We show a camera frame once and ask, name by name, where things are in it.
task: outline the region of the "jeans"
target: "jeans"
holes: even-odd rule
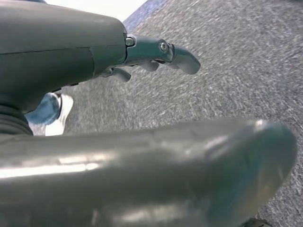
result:
[[[34,111],[26,113],[26,118],[33,124],[51,124],[60,115],[58,98],[53,93],[47,93]]]

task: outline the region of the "floor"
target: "floor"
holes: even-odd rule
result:
[[[109,78],[65,88],[75,100],[66,134],[216,117],[283,122],[298,137],[297,165],[258,216],[274,227],[303,226],[303,1],[148,0],[119,19],[129,32],[185,46],[202,68],[193,76],[133,68],[128,83]]]

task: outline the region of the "white sneaker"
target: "white sneaker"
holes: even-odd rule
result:
[[[60,106],[61,110],[59,117],[51,124],[45,127],[45,136],[58,136],[63,134],[66,126],[66,120],[73,105],[72,97],[61,94]]]

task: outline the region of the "robotic hand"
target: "robotic hand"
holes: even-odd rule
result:
[[[187,74],[200,68],[185,48],[130,35],[112,17],[9,0],[0,2],[0,13],[0,43],[5,44],[0,46],[0,104],[23,113],[63,86],[99,76],[128,81],[124,66],[154,71],[160,63]]]
[[[119,21],[0,1],[0,226],[237,227],[296,158],[266,121],[186,122],[155,130],[32,137],[23,115],[47,92],[159,64],[195,74],[185,48],[131,35]]]
[[[139,65],[147,71],[153,72],[157,70],[159,64],[164,64],[172,69],[181,69],[190,75],[196,74],[200,68],[199,62],[188,50],[163,39],[127,35],[125,44],[126,58],[118,67]],[[130,74],[119,68],[106,69],[101,76],[118,76],[123,81],[131,79]]]

